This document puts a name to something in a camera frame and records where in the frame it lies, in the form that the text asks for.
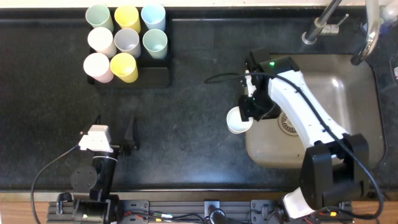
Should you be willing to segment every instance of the sink drain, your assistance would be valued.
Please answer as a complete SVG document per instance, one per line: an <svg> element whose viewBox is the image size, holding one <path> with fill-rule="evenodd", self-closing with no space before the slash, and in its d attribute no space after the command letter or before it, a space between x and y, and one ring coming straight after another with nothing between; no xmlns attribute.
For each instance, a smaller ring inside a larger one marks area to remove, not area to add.
<svg viewBox="0 0 398 224"><path fill-rule="evenodd" d="M278 117L278 123L280 129L285 133L290 136L298 136L296 129L293 127L293 124L290 122L290 120L287 118L285 112L281 112L281 114Z"/></svg>

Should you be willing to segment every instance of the sink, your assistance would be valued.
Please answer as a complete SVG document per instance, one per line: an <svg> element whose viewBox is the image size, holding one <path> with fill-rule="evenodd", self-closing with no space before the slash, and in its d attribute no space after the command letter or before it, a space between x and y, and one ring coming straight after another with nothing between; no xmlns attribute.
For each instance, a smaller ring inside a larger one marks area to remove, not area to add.
<svg viewBox="0 0 398 224"><path fill-rule="evenodd" d="M361 133L369 144L369 165L383 157L379 104L372 68L366 62L354 66L351 55L271 55L290 56L304 75L309 89L326 112L349 134ZM282 112L277 119L254 122L246 132L246 150L266 167L300 168L305 149L289 118Z"/></svg>

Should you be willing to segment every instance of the yellow cup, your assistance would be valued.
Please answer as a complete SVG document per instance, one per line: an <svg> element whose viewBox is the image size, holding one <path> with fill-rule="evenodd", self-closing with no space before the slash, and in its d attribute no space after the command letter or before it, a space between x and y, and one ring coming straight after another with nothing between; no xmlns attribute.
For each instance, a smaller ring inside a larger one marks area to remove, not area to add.
<svg viewBox="0 0 398 224"><path fill-rule="evenodd" d="M134 6L120 6L114 12L114 19L118 22L119 26L124 28L131 28L137 33L141 31L139 23L139 13Z"/></svg>
<svg viewBox="0 0 398 224"><path fill-rule="evenodd" d="M138 78L136 59L131 54L115 55L111 60L111 71L126 83L132 83Z"/></svg>

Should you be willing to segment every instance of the chrome faucet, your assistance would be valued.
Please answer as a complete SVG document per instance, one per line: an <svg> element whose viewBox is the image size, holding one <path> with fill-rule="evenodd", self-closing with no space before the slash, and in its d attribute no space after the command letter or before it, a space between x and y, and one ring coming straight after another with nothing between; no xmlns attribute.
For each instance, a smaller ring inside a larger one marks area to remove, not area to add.
<svg viewBox="0 0 398 224"><path fill-rule="evenodd" d="M302 40L306 44L314 44L317 41L319 35L336 35L338 33L338 25L328 25L327 20L334 13L341 0L332 0L332 2L326 7L322 15L314 20L308 32L304 32ZM376 46L377 40L380 33L380 10L378 0L365 0L366 14L368 17L368 33L366 35L366 43L360 51L353 55L351 63L353 65L359 65L366 57L373 51Z"/></svg>

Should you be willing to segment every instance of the white cup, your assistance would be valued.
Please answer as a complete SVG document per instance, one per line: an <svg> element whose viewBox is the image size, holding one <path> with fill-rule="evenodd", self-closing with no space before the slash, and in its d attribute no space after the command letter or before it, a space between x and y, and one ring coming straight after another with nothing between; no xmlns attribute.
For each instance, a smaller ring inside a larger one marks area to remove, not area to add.
<svg viewBox="0 0 398 224"><path fill-rule="evenodd" d="M113 73L109 67L109 59L104 54L93 53L87 56L83 63L83 69L87 75L101 83L107 83L113 79Z"/></svg>
<svg viewBox="0 0 398 224"><path fill-rule="evenodd" d="M253 118L249 118L249 121L242 121L239 107L235 106L226 115L226 124L232 133L240 134L249 130L253 124Z"/></svg>
<svg viewBox="0 0 398 224"><path fill-rule="evenodd" d="M116 55L116 46L113 42L112 32L105 27L93 29L88 34L87 41L88 45L96 52L105 54L108 58Z"/></svg>
<svg viewBox="0 0 398 224"><path fill-rule="evenodd" d="M130 28L119 30L114 36L114 44L122 53L131 54L134 58L141 55L141 45L137 31Z"/></svg>
<svg viewBox="0 0 398 224"><path fill-rule="evenodd" d="M159 30L148 30L142 38L144 47L154 59L163 59L167 55L167 35Z"/></svg>
<svg viewBox="0 0 398 224"><path fill-rule="evenodd" d="M113 32L113 22L108 7L104 5L94 5L87 9L86 20L94 28L105 27Z"/></svg>
<svg viewBox="0 0 398 224"><path fill-rule="evenodd" d="M141 10L142 20L148 29L166 29L166 10L161 4L144 6Z"/></svg>

